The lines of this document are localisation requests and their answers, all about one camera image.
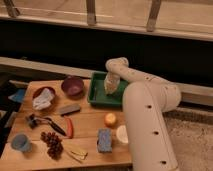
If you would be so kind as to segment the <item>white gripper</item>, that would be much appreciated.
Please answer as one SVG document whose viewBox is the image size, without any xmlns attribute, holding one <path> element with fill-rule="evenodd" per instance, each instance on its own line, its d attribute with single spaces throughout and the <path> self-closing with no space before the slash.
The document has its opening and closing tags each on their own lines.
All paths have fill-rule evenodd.
<svg viewBox="0 0 213 171">
<path fill-rule="evenodd" d="M 104 80 L 105 94 L 111 94 L 111 89 L 109 87 L 113 87 L 112 93 L 116 92 L 118 89 L 119 83 L 120 83 L 120 77 L 112 72 L 108 72 Z"/>
</svg>

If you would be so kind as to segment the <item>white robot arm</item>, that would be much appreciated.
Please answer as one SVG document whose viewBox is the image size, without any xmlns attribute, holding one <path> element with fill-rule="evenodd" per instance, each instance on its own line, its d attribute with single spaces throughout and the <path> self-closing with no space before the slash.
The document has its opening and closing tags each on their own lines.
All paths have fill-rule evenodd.
<svg viewBox="0 0 213 171">
<path fill-rule="evenodd" d="M 125 57 L 110 59 L 105 91 L 112 94 L 117 81 L 126 80 L 122 98 L 133 171 L 180 171 L 163 112 L 181 101 L 178 86 L 161 77 L 129 67 Z"/>
</svg>

